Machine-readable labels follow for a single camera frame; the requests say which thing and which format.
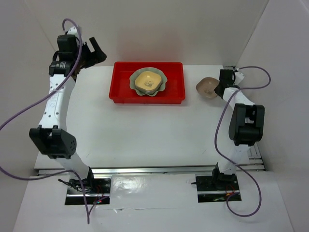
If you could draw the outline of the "brown square plate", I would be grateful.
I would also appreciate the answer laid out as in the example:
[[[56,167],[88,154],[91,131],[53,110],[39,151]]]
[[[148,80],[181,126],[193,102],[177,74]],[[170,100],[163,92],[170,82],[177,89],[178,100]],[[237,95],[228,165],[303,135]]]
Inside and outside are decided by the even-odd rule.
[[[196,85],[196,90],[203,98],[213,99],[218,96],[214,91],[218,85],[219,80],[205,77]]]

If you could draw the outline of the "large green scalloped bowl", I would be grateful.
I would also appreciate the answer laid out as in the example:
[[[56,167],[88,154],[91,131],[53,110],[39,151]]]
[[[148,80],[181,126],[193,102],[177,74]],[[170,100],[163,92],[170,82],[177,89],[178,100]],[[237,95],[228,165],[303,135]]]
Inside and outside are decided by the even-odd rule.
[[[145,93],[142,93],[140,92],[139,90],[136,89],[135,87],[135,79],[144,71],[151,71],[151,72],[154,72],[154,73],[157,73],[159,74],[161,77],[162,77],[162,84],[161,86],[159,87],[159,89],[154,93],[154,94],[145,94]],[[137,71],[135,71],[129,78],[130,80],[130,83],[129,83],[129,87],[132,89],[132,90],[135,90],[136,93],[139,95],[139,96],[143,96],[143,95],[148,95],[150,97],[153,97],[155,96],[158,92],[161,92],[161,91],[164,91],[165,88],[166,88],[166,83],[168,82],[168,79],[166,77],[166,75],[160,70],[160,69],[157,69],[157,68],[154,68],[154,67],[145,67],[145,68],[141,68],[141,69],[138,69]]]

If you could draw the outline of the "yellow square plate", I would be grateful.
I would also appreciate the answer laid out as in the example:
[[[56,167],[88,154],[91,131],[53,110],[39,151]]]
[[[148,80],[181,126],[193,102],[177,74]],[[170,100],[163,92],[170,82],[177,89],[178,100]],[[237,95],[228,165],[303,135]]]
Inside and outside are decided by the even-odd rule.
[[[134,84],[140,92],[154,94],[162,84],[162,77],[157,73],[144,71],[135,79]]]

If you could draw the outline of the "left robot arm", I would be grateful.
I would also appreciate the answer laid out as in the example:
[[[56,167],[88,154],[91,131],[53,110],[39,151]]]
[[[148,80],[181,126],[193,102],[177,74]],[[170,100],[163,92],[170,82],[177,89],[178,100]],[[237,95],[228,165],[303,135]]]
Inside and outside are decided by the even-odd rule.
[[[70,170],[70,180],[66,184],[76,190],[90,193],[98,189],[98,183],[90,167],[84,164],[76,152],[76,138],[67,132],[67,111],[77,75],[81,69],[104,62],[106,54],[96,39],[91,37],[94,51],[87,43],[79,45],[75,35],[60,35],[57,38],[58,51],[49,66],[50,93],[44,114],[36,128],[31,128],[29,136],[41,154],[58,162],[65,170]]]

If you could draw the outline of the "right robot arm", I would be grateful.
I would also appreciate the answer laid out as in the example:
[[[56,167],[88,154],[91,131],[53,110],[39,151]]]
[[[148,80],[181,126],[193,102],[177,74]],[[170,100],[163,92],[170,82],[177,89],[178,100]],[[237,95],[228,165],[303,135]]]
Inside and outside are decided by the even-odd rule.
[[[242,157],[263,136],[265,108],[250,101],[237,85],[240,72],[221,69],[219,84],[214,92],[226,101],[233,110],[228,136],[232,147],[228,154],[222,155],[212,171],[211,185],[217,190],[223,190],[226,186],[234,183],[236,179],[236,165]]]

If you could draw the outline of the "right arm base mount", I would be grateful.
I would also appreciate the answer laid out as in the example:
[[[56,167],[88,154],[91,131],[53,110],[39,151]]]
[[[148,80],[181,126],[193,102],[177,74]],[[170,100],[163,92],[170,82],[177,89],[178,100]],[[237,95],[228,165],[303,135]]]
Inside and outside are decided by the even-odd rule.
[[[196,186],[198,203],[241,201],[237,178],[231,183],[213,184],[211,176],[196,176],[191,185]]]

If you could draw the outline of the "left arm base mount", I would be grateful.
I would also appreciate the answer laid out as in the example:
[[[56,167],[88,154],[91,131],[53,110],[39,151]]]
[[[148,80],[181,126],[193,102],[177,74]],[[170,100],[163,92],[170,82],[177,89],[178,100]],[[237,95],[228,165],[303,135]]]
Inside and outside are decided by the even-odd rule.
[[[62,181],[67,188],[65,205],[84,205],[84,197],[79,181]],[[85,185],[85,197],[88,205],[96,202],[99,205],[110,204],[111,178],[95,178],[93,185]]]

